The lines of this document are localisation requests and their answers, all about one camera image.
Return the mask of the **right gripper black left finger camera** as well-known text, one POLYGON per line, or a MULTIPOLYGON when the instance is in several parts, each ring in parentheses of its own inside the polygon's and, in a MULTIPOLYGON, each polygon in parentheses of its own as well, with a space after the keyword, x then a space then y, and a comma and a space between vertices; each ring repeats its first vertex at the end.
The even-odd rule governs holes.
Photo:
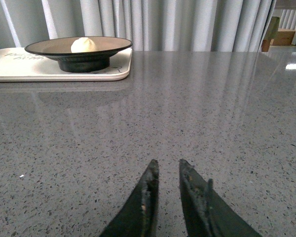
POLYGON ((159 195, 159 166, 148 164, 131 195, 118 214, 105 227, 102 237, 156 236, 159 195))

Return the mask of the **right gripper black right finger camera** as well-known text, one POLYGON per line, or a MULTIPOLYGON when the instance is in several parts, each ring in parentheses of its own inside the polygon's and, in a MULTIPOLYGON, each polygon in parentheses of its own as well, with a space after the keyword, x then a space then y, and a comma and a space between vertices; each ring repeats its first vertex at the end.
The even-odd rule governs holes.
POLYGON ((259 237, 214 191, 192 165, 180 160, 180 193, 187 233, 190 237, 259 237))

